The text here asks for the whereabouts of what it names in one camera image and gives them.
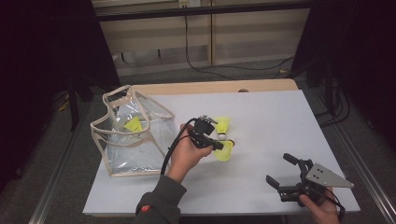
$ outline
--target white table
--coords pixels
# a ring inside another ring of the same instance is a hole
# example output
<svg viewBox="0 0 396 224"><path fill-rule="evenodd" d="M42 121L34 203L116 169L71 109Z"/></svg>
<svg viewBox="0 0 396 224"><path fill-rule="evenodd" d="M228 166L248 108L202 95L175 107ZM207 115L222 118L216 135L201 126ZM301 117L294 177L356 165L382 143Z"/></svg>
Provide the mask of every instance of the white table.
<svg viewBox="0 0 396 224"><path fill-rule="evenodd" d="M183 216L286 215L306 212L297 203L282 203L265 182L281 186L300 182L298 166L283 160L288 152L311 159L340 176L343 173L302 91L208 93L152 96L175 115L175 125L201 115L229 116L227 135L235 141L232 157L213 155L194 167L183 185ZM158 176L110 178L101 163L83 213L96 217L134 216L141 196L152 191ZM347 212L360 211L350 189L334 189Z"/></svg>

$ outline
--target wire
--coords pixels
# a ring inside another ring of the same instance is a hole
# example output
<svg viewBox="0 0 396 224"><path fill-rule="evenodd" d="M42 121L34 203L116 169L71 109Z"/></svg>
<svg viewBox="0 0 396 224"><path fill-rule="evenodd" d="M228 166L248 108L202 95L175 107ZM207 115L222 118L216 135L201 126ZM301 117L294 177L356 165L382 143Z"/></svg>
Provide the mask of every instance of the wire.
<svg viewBox="0 0 396 224"><path fill-rule="evenodd" d="M346 120L346 119L349 117L349 114L350 114L350 104L349 104L349 100L348 100L348 98L347 98L347 94L346 94L344 91L343 91L343 93L344 93L344 98L346 99L346 107L347 107L346 115L345 115L343 118L338 119L338 118L341 116L342 112L343 112L343 104L341 104L341 110L340 110L340 112L337 114L337 116L335 116L334 118L329 119L329 120L327 120L326 122L323 122L322 124L320 124L319 126L320 126L321 128L326 127L326 126L329 126L329 125L332 125L332 124L334 124L334 123L342 122L342 121Z"/></svg>
<svg viewBox="0 0 396 224"><path fill-rule="evenodd" d="M283 216L283 218L284 218L284 224L289 224L289 217Z"/></svg>
<svg viewBox="0 0 396 224"><path fill-rule="evenodd" d="M357 4L358 4L358 0L354 0L354 1L353 1L353 5L352 5L352 9L350 10L350 13L349 13L349 17L346 19L346 20L347 20L347 22L346 22L346 29L345 29L344 32L342 33L341 39L340 39L340 41L338 42L339 44L338 44L337 47L335 47L335 51L333 52L333 54L332 54L331 57L333 57L333 56L335 55L335 53L336 53L336 52L341 48L341 46L342 46L342 42L343 42L343 40L345 39L345 37L346 37L346 35L347 35L348 28L349 28L349 26L350 26L350 23L352 22L353 15L355 14L355 10L356 10ZM346 120L346 119L348 118L348 116L349 116L349 114L350 114L350 104L349 104L349 101L348 101L348 98L347 98L347 94L346 94L345 92L344 92L344 97L346 98L346 106L347 106L346 115L345 115L342 119L337 119L337 117L335 117L335 118L333 118L333 119L327 120L326 122L324 122L324 123L322 123L322 124L319 125L321 128L322 128L322 127L329 126L329 125L332 125L332 124L334 124L334 123L342 122L342 121L344 121L344 120Z"/></svg>
<svg viewBox="0 0 396 224"><path fill-rule="evenodd" d="M219 73L201 71L201 70L199 70L198 68L195 68L195 67L191 64L191 62L190 62L190 55L189 55L189 38L188 38L189 24L188 24L188 22L187 22L187 16L184 17L184 22L186 23L186 60L187 60L187 64L189 65L189 67L192 68L192 69L194 69L194 70L197 71L197 72L200 72L200 73L210 73L210 74L214 74L214 75L216 75L216 76L224 77L224 78L227 78L227 79L230 79L230 80L236 80L236 79L234 79L234 78L226 77L226 76L224 76L224 75L222 75L222 74L219 74Z"/></svg>
<svg viewBox="0 0 396 224"><path fill-rule="evenodd" d="M313 192L315 192L316 194L320 195L321 197L323 197L325 200L329 201L330 203L335 204L336 206L338 206L340 208L340 212L338 213L338 221L340 221L340 223L341 223L341 221L343 220L344 215L346 213L346 209L345 209L345 207L343 205L340 204L340 201L338 200L337 196L335 196L335 194L333 192L331 192L329 189L326 189L327 191L329 191L332 194L332 196L334 196L334 198L336 200L335 201L332 198L330 198L329 196L327 196L327 195L325 195L325 194L323 194L323 193L321 193L321 192L319 192L319 191L317 191L317 190L315 190L313 188L311 190Z"/></svg>
<svg viewBox="0 0 396 224"><path fill-rule="evenodd" d="M338 107L339 107L340 104L341 104L341 98L339 97L339 88L338 88L338 87L337 87L337 92L335 93L335 96L336 96L336 97L335 97L336 101L335 101L335 105L332 106L332 111L337 110ZM330 111L331 111L330 109L327 109L327 110L324 111L324 112L315 114L315 117L316 117L316 119L319 119L320 117L322 117L322 116L324 116L324 115L330 113Z"/></svg>
<svg viewBox="0 0 396 224"><path fill-rule="evenodd" d="M180 129L180 132L178 133L177 137L175 138L174 142L172 143L172 146L169 147L169 150L166 153L165 159L163 159L163 167L161 168L161 175L165 174L166 166L168 165L168 162L171 159L172 153L175 151L177 144L180 142L181 139L186 137L186 136L183 136L182 138L180 138L180 136L183 134L183 132L186 130L186 128L193 121L196 121L196 119L190 119L189 121L187 121L187 123L183 126L183 128Z"/></svg>
<svg viewBox="0 0 396 224"><path fill-rule="evenodd" d="M234 78L232 78L232 77L226 77L226 76L224 76L224 75L222 75L222 74L219 74L219 73L210 72L210 71L203 71L203 70L211 69L211 68L236 68L236 69L245 69L245 70L251 70L251 71L265 71L265 70L270 70L270 69L274 69L274 68L279 68L278 73L277 73L274 77L271 77L271 79L274 79L274 78L278 77L279 74L280 74L280 66L281 66L283 63L287 62L288 60L294 58L294 55L293 55L293 56L291 56L291 57L289 57L289 58L283 60L282 62L280 62L280 63L277 64L277 65L270 66L270 67L266 67L266 68L248 68L248 67L241 67L241 66L235 66L235 65L213 65L213 66L205 66L205 67L196 68L196 67L194 67L194 66L191 64L191 62L190 62L190 54L189 54L189 36L188 36L188 32L189 32L189 23L188 23L188 20L187 20L187 16L184 17L184 22L185 22L185 24L186 24L186 61L187 61L187 64L189 65L190 68L192 68L192 69L194 69L195 71L200 72L200 73L209 73L209 74L214 74L214 75L216 75L216 76L224 77L224 78L227 78L227 79L230 79L230 80L236 80L236 79L234 79Z"/></svg>

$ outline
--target gray carpet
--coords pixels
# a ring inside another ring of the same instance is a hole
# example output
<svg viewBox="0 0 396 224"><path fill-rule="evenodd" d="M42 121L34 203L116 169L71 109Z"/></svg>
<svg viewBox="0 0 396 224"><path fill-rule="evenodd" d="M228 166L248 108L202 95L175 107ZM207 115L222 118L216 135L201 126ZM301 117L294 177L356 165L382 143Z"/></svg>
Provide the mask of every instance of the gray carpet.
<svg viewBox="0 0 396 224"><path fill-rule="evenodd" d="M268 67L280 61L241 63L240 66ZM282 68L290 67L290 62ZM250 71L236 68L216 68L211 70L222 73L233 79L272 78L278 75L278 69L267 71ZM225 80L214 74L203 74L192 69L183 69L156 74L122 77L122 84L169 83L186 81ZM304 76L296 78L300 89L304 90L308 103L314 113L323 110L321 106L321 88L309 90ZM59 184L49 202L45 214L45 223L131 223L130 217L96 218L82 214L83 207L91 189L97 167L101 160L100 153L92 141L90 122L102 117L106 109L101 101L101 90L90 103L79 104L81 117L80 130L71 146L68 158L59 176ZM70 136L70 112L55 111L49 120L47 130L36 145L30 160L22 169L22 177L8 183L0 195L0 223L28 223L51 178L57 161L62 155L64 146ZM380 186L388 196L396 201L396 180L392 172L396 170L396 153L384 137L369 128L359 109L351 102L351 114L341 123L348 138L359 151ZM346 214L343 223L387 223L378 209L370 191L364 185L359 172L351 163L346 145L334 126L322 129L342 170L349 175L348 179L356 184L352 191L361 207L361 212ZM277 223L280 217L183 217L181 223ZM313 223L310 216L289 216L289 223Z"/></svg>

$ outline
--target table surface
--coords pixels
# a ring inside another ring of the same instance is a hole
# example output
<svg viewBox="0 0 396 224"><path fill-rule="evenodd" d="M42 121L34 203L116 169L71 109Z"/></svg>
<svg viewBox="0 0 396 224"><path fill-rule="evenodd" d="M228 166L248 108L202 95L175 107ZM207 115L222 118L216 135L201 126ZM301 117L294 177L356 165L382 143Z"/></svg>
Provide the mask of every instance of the table surface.
<svg viewBox="0 0 396 224"><path fill-rule="evenodd" d="M221 162L208 156L189 172L183 181L188 191L179 204L184 216L306 212L297 203L282 203L276 190L265 182L266 175L281 186L301 181L298 167L282 159L285 152L311 159L343 176L304 94L293 80L134 87L175 113L175 124L203 114L232 119L227 133L236 143L232 157ZM236 93L240 89L251 92ZM96 217L133 216L143 193L153 190L157 181L156 175L110 178L102 162L83 213ZM347 211L360 211L350 189L335 189L334 193Z"/></svg>

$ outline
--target metal bracket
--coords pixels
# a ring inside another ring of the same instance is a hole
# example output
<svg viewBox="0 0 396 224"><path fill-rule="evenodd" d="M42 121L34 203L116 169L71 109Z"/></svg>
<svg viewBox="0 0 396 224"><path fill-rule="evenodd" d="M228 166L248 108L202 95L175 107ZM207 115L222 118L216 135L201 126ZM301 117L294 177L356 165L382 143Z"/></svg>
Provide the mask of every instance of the metal bracket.
<svg viewBox="0 0 396 224"><path fill-rule="evenodd" d="M323 187L353 188L355 185L343 177L333 173L331 170L315 163L305 176L306 180L319 184Z"/></svg>

